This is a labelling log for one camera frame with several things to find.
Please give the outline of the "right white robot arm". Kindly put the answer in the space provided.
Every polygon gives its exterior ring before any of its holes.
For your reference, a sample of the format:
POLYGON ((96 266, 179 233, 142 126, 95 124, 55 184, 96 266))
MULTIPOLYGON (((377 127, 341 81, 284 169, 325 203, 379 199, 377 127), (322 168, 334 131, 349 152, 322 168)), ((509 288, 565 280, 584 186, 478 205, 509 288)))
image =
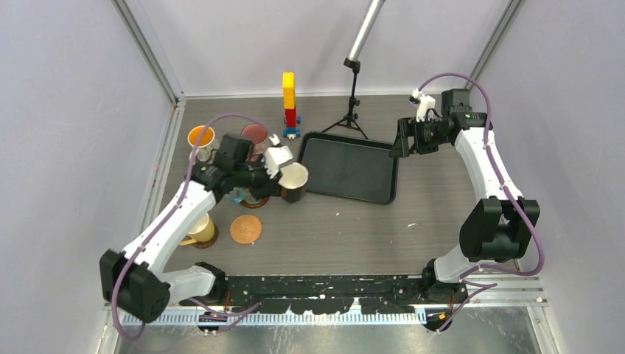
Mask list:
POLYGON ((540 216, 537 201, 523 196, 503 166, 489 113, 474 111, 463 88, 444 91, 441 98, 438 112, 434 97, 412 92, 416 113, 398 120, 389 153, 394 158, 425 155, 450 144, 469 173, 476 205, 460 228, 458 245, 422 270, 417 293, 434 303, 462 291, 461 281, 471 273, 503 271, 504 263, 523 257, 540 216))

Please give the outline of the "blue patterned mug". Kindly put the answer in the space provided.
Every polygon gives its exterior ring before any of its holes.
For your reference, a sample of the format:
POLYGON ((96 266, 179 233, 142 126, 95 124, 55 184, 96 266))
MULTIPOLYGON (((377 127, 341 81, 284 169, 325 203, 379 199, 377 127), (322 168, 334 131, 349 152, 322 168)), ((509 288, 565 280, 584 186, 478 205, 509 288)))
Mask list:
POLYGON ((252 196, 252 194, 248 189, 242 188, 235 188, 228 194, 229 199, 234 204, 240 204, 241 200, 248 196, 252 196))

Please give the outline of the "black white-inside mug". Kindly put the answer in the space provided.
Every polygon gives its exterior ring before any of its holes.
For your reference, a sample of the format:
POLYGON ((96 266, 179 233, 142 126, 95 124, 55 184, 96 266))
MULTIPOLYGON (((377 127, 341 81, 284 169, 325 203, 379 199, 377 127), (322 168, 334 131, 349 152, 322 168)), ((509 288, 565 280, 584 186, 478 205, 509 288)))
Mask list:
POLYGON ((306 192, 308 169, 299 162, 293 162, 283 167, 280 173, 281 177, 278 180, 281 187, 280 197, 289 204, 300 201, 306 192))

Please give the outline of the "floral white mug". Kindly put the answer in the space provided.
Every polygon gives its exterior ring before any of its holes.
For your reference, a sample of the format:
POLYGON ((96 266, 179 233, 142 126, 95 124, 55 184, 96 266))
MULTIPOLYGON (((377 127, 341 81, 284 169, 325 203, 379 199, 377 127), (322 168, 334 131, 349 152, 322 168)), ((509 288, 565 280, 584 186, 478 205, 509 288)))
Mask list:
POLYGON ((198 144, 195 159, 199 162, 208 162, 212 158, 213 152, 219 148, 219 139, 212 127, 204 130, 204 125, 194 127, 187 135, 187 142, 193 148, 198 144))

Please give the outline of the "rattan coaster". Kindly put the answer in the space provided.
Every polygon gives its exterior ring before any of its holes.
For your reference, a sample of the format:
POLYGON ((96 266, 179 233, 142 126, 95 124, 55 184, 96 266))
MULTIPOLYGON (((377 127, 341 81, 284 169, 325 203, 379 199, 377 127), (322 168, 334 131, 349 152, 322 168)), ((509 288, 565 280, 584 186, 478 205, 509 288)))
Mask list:
POLYGON ((229 232, 236 243, 252 244, 262 234, 262 222, 255 215, 241 215, 232 221, 229 232))

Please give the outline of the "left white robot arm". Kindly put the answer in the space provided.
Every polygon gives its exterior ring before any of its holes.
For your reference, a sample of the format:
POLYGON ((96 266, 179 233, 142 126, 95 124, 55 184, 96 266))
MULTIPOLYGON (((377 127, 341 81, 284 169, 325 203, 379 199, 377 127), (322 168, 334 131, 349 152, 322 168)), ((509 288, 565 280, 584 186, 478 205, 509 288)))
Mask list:
POLYGON ((220 269, 197 263, 166 273, 164 267, 192 227, 232 190, 248 189, 257 198, 272 195, 293 153, 277 135, 269 140, 270 147, 253 162, 253 142, 227 133, 208 161, 194 163, 165 210, 123 250, 109 249, 101 256, 104 299, 144 323, 154 322, 168 304, 192 297, 220 304, 226 295, 220 269))

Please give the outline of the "dark brown wooden coaster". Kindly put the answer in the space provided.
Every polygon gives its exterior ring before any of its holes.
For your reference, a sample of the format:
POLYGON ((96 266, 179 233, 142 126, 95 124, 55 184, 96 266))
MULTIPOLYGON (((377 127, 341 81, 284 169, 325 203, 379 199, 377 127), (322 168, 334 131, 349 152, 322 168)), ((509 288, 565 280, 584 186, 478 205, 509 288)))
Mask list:
POLYGON ((213 235, 212 235, 212 238, 210 240, 207 240, 207 241, 196 241, 192 245, 195 248, 198 248, 198 249, 206 249, 206 248, 212 246, 217 241, 218 238, 219 238, 219 229, 217 227, 215 227, 213 235))

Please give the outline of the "cream yellow mug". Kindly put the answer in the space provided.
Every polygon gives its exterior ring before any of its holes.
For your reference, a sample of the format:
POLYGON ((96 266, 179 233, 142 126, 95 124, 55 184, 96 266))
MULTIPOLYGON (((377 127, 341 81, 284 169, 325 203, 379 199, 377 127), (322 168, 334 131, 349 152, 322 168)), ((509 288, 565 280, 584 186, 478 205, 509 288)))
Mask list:
POLYGON ((208 213, 205 213, 195 225, 187 232, 186 239, 180 246, 192 246, 196 241, 207 241, 212 238, 215 224, 208 213))

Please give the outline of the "pink ghost mug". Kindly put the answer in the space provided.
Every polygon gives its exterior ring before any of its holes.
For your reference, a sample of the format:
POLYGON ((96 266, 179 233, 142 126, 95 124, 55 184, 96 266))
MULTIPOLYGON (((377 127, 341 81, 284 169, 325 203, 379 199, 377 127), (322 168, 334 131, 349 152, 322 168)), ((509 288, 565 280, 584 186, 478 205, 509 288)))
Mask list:
POLYGON ((249 138, 253 144, 254 148, 249 157, 250 161, 255 161, 259 158, 259 156, 266 150, 266 140, 268 138, 268 131, 263 128, 259 124, 250 124, 246 125, 242 130, 241 134, 247 138, 249 138))

